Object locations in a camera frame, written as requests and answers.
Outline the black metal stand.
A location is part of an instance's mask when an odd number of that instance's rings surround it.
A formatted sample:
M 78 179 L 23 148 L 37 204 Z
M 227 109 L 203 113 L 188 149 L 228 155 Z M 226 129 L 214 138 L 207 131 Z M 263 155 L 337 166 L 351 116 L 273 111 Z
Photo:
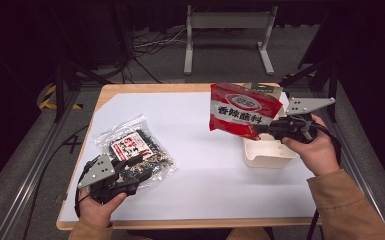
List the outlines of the black metal stand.
M 314 73 L 314 77 L 308 83 L 308 87 L 313 92 L 321 92 L 325 85 L 328 85 L 328 97 L 335 98 L 338 85 L 337 61 L 322 61 L 293 74 L 291 77 L 283 79 L 279 85 L 287 87 L 292 83 L 303 79 L 306 75 Z
M 102 85 L 109 84 L 109 81 L 98 74 L 93 73 L 90 70 L 80 66 L 79 64 L 70 61 L 64 53 L 55 53 L 55 75 L 53 83 L 56 86 L 56 117 L 54 122 L 59 122 L 65 111 L 68 109 L 65 103 L 64 86 L 67 85 L 71 91 L 78 91 L 81 87 L 79 77 L 76 75 L 77 72 L 82 73 L 88 78 L 97 81 Z

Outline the red seasoning packet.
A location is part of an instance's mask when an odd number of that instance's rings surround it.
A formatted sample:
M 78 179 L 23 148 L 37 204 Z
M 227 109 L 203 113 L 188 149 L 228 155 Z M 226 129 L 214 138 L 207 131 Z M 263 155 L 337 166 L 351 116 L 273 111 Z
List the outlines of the red seasoning packet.
M 254 125 L 270 125 L 282 103 L 275 97 L 232 83 L 211 85 L 210 130 L 259 140 Z

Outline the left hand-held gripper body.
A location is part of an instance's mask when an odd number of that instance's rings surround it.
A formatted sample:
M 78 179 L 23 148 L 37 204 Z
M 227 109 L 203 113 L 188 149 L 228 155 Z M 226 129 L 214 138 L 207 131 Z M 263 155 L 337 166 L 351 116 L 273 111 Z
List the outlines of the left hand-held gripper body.
M 95 201 L 105 204 L 120 193 L 134 195 L 138 188 L 124 183 L 122 167 L 119 160 L 111 160 L 107 154 L 97 156 L 89 161 L 81 174 L 77 188 L 85 188 L 88 195 Z

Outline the person's left hand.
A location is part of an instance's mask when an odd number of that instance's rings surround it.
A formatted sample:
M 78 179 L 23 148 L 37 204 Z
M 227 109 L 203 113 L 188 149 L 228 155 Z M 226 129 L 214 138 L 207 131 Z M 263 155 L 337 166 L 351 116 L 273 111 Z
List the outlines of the person's left hand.
M 80 218 L 94 226 L 108 227 L 112 213 L 126 198 L 125 193 L 120 193 L 106 204 L 101 204 L 92 199 L 85 189 L 82 189 L 79 194 Z

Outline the person's right hand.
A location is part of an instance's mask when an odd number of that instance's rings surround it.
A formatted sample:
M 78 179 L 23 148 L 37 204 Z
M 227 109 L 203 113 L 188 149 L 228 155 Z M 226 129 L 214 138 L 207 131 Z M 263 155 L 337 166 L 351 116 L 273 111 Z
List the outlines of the person's right hand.
M 322 131 L 308 144 L 291 138 L 283 138 L 281 142 L 296 152 L 304 165 L 315 175 L 326 175 L 340 169 L 331 138 Z

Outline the yellow black hazard tape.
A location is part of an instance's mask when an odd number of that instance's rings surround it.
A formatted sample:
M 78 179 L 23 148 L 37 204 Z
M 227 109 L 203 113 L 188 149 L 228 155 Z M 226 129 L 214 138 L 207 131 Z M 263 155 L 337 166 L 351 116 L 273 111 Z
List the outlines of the yellow black hazard tape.
M 56 109 L 57 104 L 56 103 L 51 103 L 50 99 L 52 95 L 56 92 L 56 85 L 51 84 L 46 91 L 41 103 L 39 104 L 40 109 Z

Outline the white metal stand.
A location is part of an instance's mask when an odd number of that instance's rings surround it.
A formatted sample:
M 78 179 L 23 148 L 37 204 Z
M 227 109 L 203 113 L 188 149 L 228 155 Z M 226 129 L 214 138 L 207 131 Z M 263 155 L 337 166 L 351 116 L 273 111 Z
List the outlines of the white metal stand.
M 190 75 L 193 66 L 193 30 L 194 29 L 263 29 L 261 41 L 256 43 L 266 74 L 274 74 L 267 52 L 268 42 L 274 27 L 278 7 L 262 12 L 196 12 L 189 5 L 186 15 L 187 41 L 184 60 L 184 74 Z

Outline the beige sauce packet green label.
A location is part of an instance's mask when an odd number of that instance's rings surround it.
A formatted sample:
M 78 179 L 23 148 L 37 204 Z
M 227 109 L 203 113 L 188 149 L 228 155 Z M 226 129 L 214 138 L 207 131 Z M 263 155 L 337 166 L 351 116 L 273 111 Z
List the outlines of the beige sauce packet green label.
M 283 88 L 277 83 L 245 83 L 244 87 L 268 94 L 276 99 L 280 99 Z

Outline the cream plastic container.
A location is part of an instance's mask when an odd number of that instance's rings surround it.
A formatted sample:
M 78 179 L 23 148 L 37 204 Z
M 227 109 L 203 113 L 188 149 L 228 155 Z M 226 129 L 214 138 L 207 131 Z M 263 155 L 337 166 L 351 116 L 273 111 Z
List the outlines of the cream plastic container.
M 243 145 L 245 164 L 251 168 L 282 169 L 298 156 L 266 133 L 259 140 L 244 139 Z

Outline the clear bag of dried seaweed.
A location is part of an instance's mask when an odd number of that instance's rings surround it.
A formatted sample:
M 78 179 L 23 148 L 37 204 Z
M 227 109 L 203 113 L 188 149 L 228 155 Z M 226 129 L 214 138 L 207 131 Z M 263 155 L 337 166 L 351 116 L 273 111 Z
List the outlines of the clear bag of dried seaweed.
M 147 120 L 139 115 L 127 122 L 101 133 L 94 143 L 111 161 L 124 162 L 141 155 L 143 160 L 133 166 L 123 167 L 118 181 L 132 180 L 147 170 L 152 176 L 144 186 L 165 180 L 177 170 L 177 163 L 148 127 Z

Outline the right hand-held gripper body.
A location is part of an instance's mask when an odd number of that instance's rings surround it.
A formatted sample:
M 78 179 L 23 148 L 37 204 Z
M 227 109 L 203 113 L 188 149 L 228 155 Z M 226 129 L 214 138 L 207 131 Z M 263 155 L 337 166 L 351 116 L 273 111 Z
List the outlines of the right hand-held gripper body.
M 304 144 L 311 143 L 319 131 L 331 137 L 329 130 L 313 119 L 312 112 L 335 102 L 334 98 L 292 98 L 285 116 L 268 125 L 266 132 L 276 140 L 287 137 Z

